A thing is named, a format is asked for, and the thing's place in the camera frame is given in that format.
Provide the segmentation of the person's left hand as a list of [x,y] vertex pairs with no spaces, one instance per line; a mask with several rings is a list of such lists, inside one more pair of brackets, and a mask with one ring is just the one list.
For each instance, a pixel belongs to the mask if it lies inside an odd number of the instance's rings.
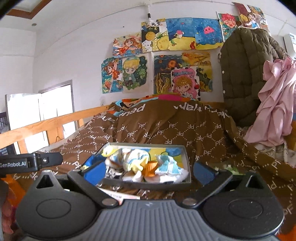
[[1,180],[1,240],[4,240],[4,234],[12,235],[14,231],[11,228],[13,223],[13,205],[10,200],[15,199],[14,191],[9,187],[8,183]]

